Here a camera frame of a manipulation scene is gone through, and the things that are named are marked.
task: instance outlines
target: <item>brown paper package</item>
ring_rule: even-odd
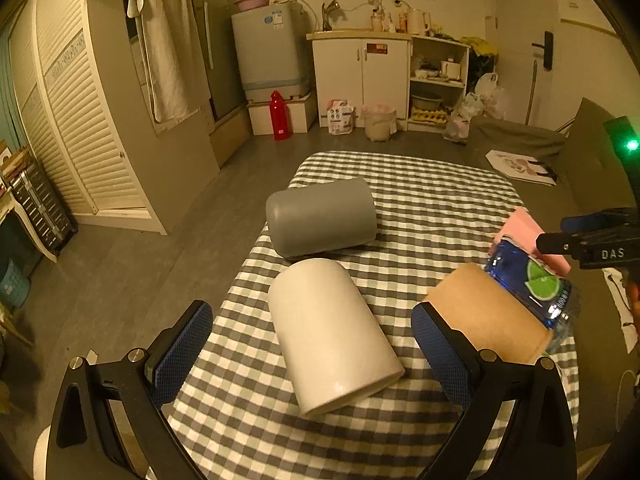
[[[476,264],[463,264],[425,297],[444,321],[476,350],[490,348],[503,361],[533,364],[551,341],[527,308]]]

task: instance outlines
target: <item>checkered tablecloth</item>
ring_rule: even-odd
[[[354,406],[313,421],[298,417],[267,305],[271,282],[289,262],[275,253],[265,226],[168,416],[210,479],[413,479],[459,417],[415,343],[411,310],[459,264],[484,263],[494,233],[522,202],[511,184],[489,171],[373,153],[316,153],[290,186],[354,177],[369,184],[378,236],[324,256],[349,271],[406,375]],[[575,429],[573,338],[552,357],[568,378]],[[476,473],[487,469],[504,428],[494,426]]]

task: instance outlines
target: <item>louvered closet door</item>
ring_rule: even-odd
[[[53,118],[95,206],[144,207],[100,104],[82,31],[81,0],[36,0],[36,36]]]
[[[29,0],[22,10],[9,40],[18,109],[33,152],[68,209],[72,213],[90,213],[92,208],[60,153],[37,87],[31,42],[33,2]]]

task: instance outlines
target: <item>pink package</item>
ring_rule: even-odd
[[[564,256],[561,254],[541,254],[536,248],[536,238],[543,232],[531,215],[527,213],[526,209],[517,207],[509,218],[507,218],[500,232],[495,235],[494,243],[489,249],[489,254],[493,254],[495,246],[500,242],[502,237],[506,235],[527,251],[527,253],[532,254],[537,259],[546,263],[554,272],[560,276],[566,276],[569,270],[571,270],[571,266]]]

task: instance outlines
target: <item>faucet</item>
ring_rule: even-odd
[[[322,30],[333,30],[333,27],[329,23],[329,13],[334,10],[340,9],[340,4],[336,0],[331,0],[329,5],[322,4]]]

